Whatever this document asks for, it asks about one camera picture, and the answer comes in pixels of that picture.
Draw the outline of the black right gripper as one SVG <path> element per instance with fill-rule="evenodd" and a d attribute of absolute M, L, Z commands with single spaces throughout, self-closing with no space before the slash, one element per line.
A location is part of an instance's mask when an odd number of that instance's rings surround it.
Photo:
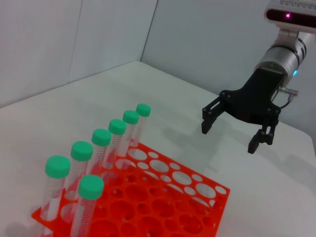
<path fill-rule="evenodd" d="M 215 100 L 202 109 L 201 131 L 207 134 L 216 119 L 227 112 L 246 123 L 261 123 L 248 144 L 247 152 L 255 153 L 261 143 L 273 143 L 280 107 L 272 103 L 272 96 L 283 81 L 284 74 L 256 69 L 238 90 L 223 90 Z"/>

